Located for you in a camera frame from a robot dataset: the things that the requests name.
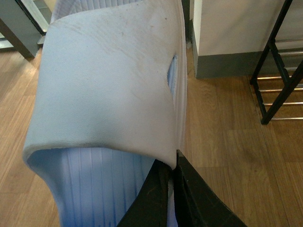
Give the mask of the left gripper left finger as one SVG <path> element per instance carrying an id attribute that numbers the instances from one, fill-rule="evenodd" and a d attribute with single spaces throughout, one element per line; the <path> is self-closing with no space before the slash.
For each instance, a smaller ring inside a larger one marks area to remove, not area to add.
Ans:
<path id="1" fill-rule="evenodd" d="M 155 160 L 143 186 L 119 227 L 166 227 L 171 168 Z"/>

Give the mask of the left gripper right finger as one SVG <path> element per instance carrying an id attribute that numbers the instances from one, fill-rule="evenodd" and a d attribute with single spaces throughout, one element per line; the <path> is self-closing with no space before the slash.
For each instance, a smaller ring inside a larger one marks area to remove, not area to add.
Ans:
<path id="1" fill-rule="evenodd" d="M 218 198 L 179 150 L 174 170 L 174 202 L 179 227 L 246 226 Z"/>

